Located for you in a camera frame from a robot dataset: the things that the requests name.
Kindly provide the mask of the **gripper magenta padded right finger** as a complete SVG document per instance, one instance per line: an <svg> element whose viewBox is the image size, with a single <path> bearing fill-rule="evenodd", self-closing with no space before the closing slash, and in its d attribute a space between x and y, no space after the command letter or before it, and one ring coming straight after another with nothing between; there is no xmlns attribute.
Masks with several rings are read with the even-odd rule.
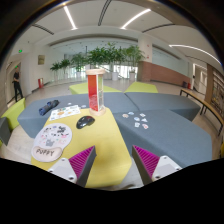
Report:
<svg viewBox="0 0 224 224"><path fill-rule="evenodd" d="M148 185L181 170L181 167L167 155L159 157L136 145L132 146L132 157L138 168L143 185Z"/></svg>

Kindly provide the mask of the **gripper magenta padded left finger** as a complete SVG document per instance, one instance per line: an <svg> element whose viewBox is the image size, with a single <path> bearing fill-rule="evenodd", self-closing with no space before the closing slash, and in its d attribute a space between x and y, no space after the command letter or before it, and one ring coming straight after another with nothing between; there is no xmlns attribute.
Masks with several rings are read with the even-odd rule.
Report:
<svg viewBox="0 0 224 224"><path fill-rule="evenodd" d="M48 171L65 180L85 187L92 165L96 158L96 150L91 146L71 158L61 158Z"/></svg>

